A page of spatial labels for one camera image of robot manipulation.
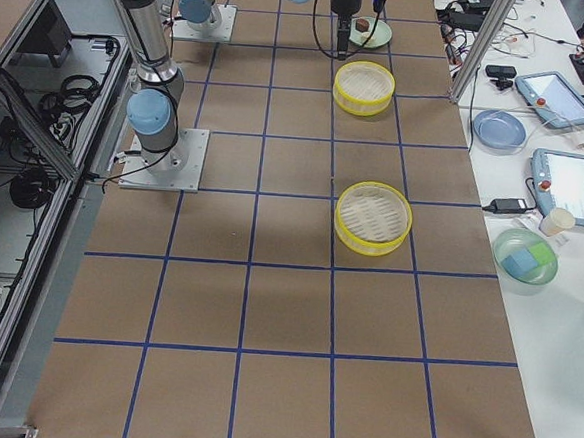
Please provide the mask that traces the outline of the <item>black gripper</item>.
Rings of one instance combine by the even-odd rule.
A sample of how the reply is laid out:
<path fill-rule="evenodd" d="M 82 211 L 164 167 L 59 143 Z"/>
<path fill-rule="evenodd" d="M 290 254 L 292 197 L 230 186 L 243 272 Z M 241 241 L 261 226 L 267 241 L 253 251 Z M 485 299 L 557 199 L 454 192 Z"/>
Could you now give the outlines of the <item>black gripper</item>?
<path fill-rule="evenodd" d="M 346 60 L 349 56 L 352 16 L 361 8 L 361 0 L 330 0 L 331 12 L 338 15 L 336 27 L 336 58 Z"/>

